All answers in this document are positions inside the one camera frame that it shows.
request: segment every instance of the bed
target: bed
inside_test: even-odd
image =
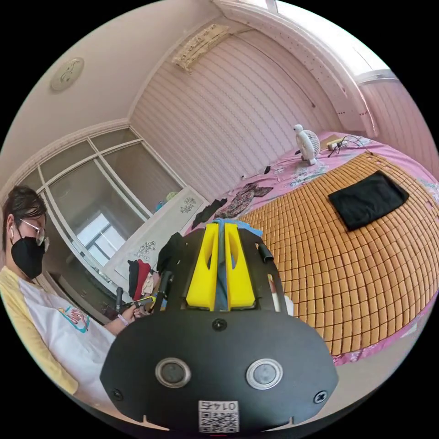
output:
[[[345,135],[320,133],[322,151],[313,166],[294,150],[283,155],[267,174],[219,197],[228,201],[208,221],[235,218],[263,231],[294,315],[320,333],[335,365],[373,355],[415,331],[439,287],[439,182],[406,155],[362,137],[360,146],[351,143],[329,156],[328,139]],[[327,195],[376,170],[410,198],[347,232]]]

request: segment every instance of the bracelet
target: bracelet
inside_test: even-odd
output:
[[[119,318],[120,320],[122,320],[122,323],[123,323],[125,326],[128,326],[128,325],[129,325],[129,321],[127,321],[125,318],[123,318],[120,314],[118,314],[118,318]]]

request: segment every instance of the striped wallpaper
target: striped wallpaper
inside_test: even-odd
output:
[[[398,80],[360,86],[378,124],[379,142],[407,154],[439,180],[439,153],[417,105]]]
[[[341,130],[305,66],[262,33],[229,37],[194,66],[156,72],[130,123],[208,200],[295,148],[293,126]]]

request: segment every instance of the bamboo mat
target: bamboo mat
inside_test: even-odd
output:
[[[410,198],[347,232],[327,196],[382,170]],[[414,178],[365,152],[239,219],[263,231],[294,314],[332,355],[391,336],[439,287],[439,208]]]

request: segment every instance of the person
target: person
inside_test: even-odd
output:
[[[15,186],[3,206],[0,295],[15,330],[43,372],[65,392],[95,407],[114,407],[99,375],[119,334],[136,317],[135,306],[102,326],[35,279],[49,246],[47,208],[31,188]]]

